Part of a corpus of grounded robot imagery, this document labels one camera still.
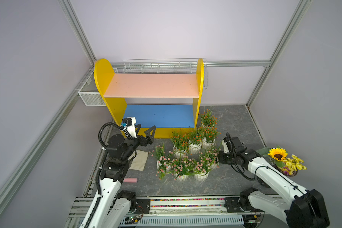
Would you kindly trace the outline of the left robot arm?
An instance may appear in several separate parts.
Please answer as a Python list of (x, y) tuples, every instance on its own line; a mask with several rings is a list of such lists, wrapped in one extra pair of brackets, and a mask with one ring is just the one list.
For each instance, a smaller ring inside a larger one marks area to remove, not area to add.
[(105, 150), (106, 163), (98, 168), (96, 195), (80, 227), (117, 228), (127, 213), (136, 210), (136, 194), (120, 188), (137, 156), (137, 148), (154, 142), (156, 126), (143, 135), (140, 130), (134, 117), (123, 119), (121, 125), (108, 122), (100, 128), (98, 140)]

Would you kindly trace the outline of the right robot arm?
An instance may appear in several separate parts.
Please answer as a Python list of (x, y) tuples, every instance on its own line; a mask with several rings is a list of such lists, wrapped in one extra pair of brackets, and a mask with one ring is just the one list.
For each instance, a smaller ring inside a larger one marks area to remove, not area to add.
[(281, 221), (290, 228), (327, 228), (330, 220), (325, 200), (317, 190), (307, 190), (293, 182), (275, 169), (260, 153), (247, 149), (238, 137), (226, 134), (222, 141), (223, 150), (219, 152), (219, 161), (229, 164), (236, 172), (243, 175), (242, 169), (253, 174), (249, 181), (261, 179), (272, 188), (279, 198), (265, 195), (256, 188), (242, 191), (235, 202), (243, 212), (262, 210)]

